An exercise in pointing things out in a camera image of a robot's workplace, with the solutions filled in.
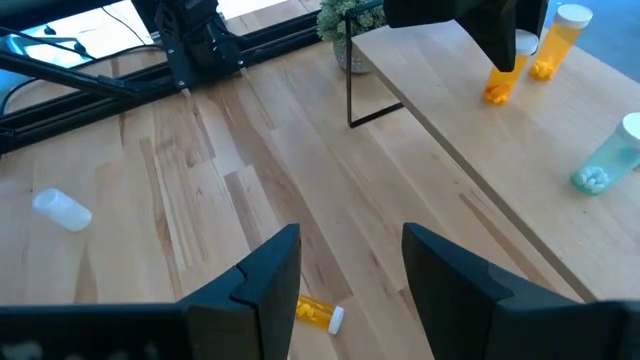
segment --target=pill bottle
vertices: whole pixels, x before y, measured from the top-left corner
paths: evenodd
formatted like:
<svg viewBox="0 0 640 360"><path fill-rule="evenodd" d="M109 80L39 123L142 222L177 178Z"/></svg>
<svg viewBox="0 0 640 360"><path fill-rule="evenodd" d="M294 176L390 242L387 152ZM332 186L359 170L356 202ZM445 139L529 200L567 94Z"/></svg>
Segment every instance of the pill bottle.
<svg viewBox="0 0 640 360"><path fill-rule="evenodd" d="M609 138L571 176L587 195L598 195L640 165L640 113L622 119Z"/></svg>
<svg viewBox="0 0 640 360"><path fill-rule="evenodd" d="M300 295L296 306L296 318L314 324L329 334L335 335L340 330L344 309L320 302L309 296Z"/></svg>
<svg viewBox="0 0 640 360"><path fill-rule="evenodd" d="M529 57L538 50L536 34L516 29L516 63L513 71L502 72L495 66L489 74L489 81L484 89L484 100L489 104L503 105L509 101L511 91L520 78L520 73L527 66Z"/></svg>
<svg viewBox="0 0 640 360"><path fill-rule="evenodd" d="M560 6L536 60L529 69L529 76L540 81L551 80L592 18L593 12L588 7L577 4Z"/></svg>
<svg viewBox="0 0 640 360"><path fill-rule="evenodd" d="M76 232L91 223L92 214L58 189L47 189L33 198L33 209L65 229Z"/></svg>

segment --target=black metal frame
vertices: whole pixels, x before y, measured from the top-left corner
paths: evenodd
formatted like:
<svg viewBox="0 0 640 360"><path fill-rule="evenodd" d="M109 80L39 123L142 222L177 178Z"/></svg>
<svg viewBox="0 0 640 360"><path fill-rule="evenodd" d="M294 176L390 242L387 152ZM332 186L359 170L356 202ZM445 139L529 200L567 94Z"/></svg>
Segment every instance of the black metal frame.
<svg viewBox="0 0 640 360"><path fill-rule="evenodd" d="M369 121L375 120L381 116L392 113L398 109L402 109L404 105L401 102L395 103L391 106L387 106L384 109L373 112L369 115L366 115L360 119L353 120L353 112L352 112L352 61L353 61L353 34L352 34L352 23L358 21L358 15L371 10L375 7L382 6L383 0L374 0L367 2L365 4L356 6L352 9L347 10L344 14L345 21L345 32L346 32L346 40L347 40L347 124L350 128L355 128L360 125L366 124Z"/></svg>
<svg viewBox="0 0 640 360"><path fill-rule="evenodd" d="M175 74L180 59L176 60L175 50L166 45L168 62L117 79L91 76L0 50L0 68L79 90L0 117L0 155L315 44L320 41L317 15L318 11L312 12L239 38L239 60L232 66L212 69L211 75L202 79L185 78L184 83Z"/></svg>

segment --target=wood grain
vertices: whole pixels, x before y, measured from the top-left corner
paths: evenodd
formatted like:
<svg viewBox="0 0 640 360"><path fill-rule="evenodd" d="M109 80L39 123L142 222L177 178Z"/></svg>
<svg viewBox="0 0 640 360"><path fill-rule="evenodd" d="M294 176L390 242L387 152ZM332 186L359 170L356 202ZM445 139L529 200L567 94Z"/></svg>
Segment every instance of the wood grain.
<svg viewBox="0 0 640 360"><path fill-rule="evenodd" d="M246 24L305 8L278 6ZM373 75L355 84L358 113L394 100ZM86 231L32 213L51 186L94 212ZM300 290L346 318L335 337L296 323L290 358L428 359L405 221L577 298L407 111L349 129L344 74L319 44L5 155L0 303L174 301L298 222Z"/></svg>
<svg viewBox="0 0 640 360"><path fill-rule="evenodd" d="M597 198L568 181L624 114L637 111L639 84L575 48L553 81L522 79L507 106L491 107L479 95L490 63L453 22L382 28L355 43L584 298L640 296L640 223L632 215L640 179L633 174Z"/></svg>

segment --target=orange pill bottle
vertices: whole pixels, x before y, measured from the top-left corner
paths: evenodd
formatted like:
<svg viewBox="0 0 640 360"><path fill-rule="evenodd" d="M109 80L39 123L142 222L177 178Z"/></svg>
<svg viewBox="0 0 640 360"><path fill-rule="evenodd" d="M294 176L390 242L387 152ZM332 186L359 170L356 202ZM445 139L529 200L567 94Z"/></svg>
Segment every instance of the orange pill bottle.
<svg viewBox="0 0 640 360"><path fill-rule="evenodd" d="M503 105L509 101L511 91L518 82L522 70L527 66L529 57L538 50L536 34L516 29L516 63L513 71L502 72L495 66L489 74L489 81L484 89L484 100L493 105Z"/></svg>
<svg viewBox="0 0 640 360"><path fill-rule="evenodd" d="M592 18L593 12L585 6L560 6L538 56L529 69L529 76L539 81L551 80Z"/></svg>
<svg viewBox="0 0 640 360"><path fill-rule="evenodd" d="M300 295L296 306L296 319L316 325L335 335L340 330L344 309L340 306L329 305L312 297Z"/></svg>

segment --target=black cable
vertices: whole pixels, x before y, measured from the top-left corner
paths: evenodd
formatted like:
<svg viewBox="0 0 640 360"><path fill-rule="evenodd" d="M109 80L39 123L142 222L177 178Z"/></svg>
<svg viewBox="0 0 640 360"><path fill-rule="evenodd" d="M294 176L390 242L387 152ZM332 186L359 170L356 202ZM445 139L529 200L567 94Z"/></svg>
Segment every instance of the black cable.
<svg viewBox="0 0 640 360"><path fill-rule="evenodd" d="M115 21L119 22L120 24L124 25L127 29L129 29L129 31L131 31L133 35L135 35L138 38L138 40L140 40L140 43L142 43L142 45L145 44L144 40L142 40L142 38L140 37L140 35L138 35L137 32L133 31L131 26L127 25L124 21L113 16L110 12L107 11L107 9L104 8L104 6L102 7L102 11L104 11L107 15L111 16L111 18L113 18Z"/></svg>
<svg viewBox="0 0 640 360"><path fill-rule="evenodd" d="M95 60L96 59L95 57L87 54L86 52L78 51L76 49L70 49L70 48L68 48L66 46L62 46L60 44L56 44L56 43L48 41L48 40L44 40L44 39L40 39L40 38L37 38L37 37L33 37L31 35L24 34L24 33L20 32L20 31L11 30L11 29L6 28L4 26L0 26L0 32L5 32L5 33L13 34L13 35L16 35L16 36L20 36L22 38L29 39L31 41L41 43L43 45L53 46L54 48L71 51L72 53L76 53L76 54L78 54L80 56L87 57L87 58L89 58L91 60Z"/></svg>
<svg viewBox="0 0 640 360"><path fill-rule="evenodd" d="M130 47L128 49L120 50L118 52L115 52L115 53L113 53L111 55L107 55L107 56L101 57L99 59L93 59L91 61L87 61L84 64L73 66L72 69L82 69L82 68L84 68L86 66L93 65L93 64L99 63L99 62L104 61L104 60L109 60L109 59L118 57L120 55L129 53L129 52L132 52L132 51L136 51L136 50L140 50L140 49L149 49L149 48L156 48L156 49L160 49L160 50L164 51L164 47L162 47L160 45L156 45L156 44L138 45L138 46ZM7 95L4 97L4 99L2 99L2 102L0 103L0 116L5 114L5 111L6 111L6 108L7 108L7 103L9 102L9 99L11 98L11 96L13 96L13 94L15 94L18 90L22 89L23 87L25 87L25 86L27 86L27 85L29 85L32 82L37 81L37 80L40 80L40 79L29 79L29 80L26 80L22 84L18 84L16 86L14 86L11 90L9 90Z"/></svg>

